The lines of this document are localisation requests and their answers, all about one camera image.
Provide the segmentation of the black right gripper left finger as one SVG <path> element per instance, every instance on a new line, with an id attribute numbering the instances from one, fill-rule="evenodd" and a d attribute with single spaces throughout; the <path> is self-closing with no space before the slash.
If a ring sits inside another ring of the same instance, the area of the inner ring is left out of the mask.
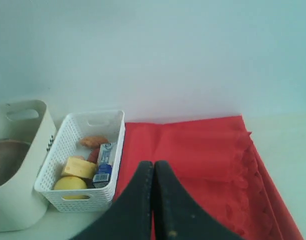
<path id="1" fill-rule="evenodd" d="M 149 240 L 152 231 L 153 163 L 139 163 L 117 200 L 73 240 Z"/>

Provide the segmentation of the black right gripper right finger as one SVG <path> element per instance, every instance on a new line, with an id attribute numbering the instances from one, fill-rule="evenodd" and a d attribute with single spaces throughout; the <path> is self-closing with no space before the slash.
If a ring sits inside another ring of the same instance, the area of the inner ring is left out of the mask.
<path id="1" fill-rule="evenodd" d="M 167 161 L 154 164 L 154 233 L 157 240 L 241 240 L 205 212 Z"/>

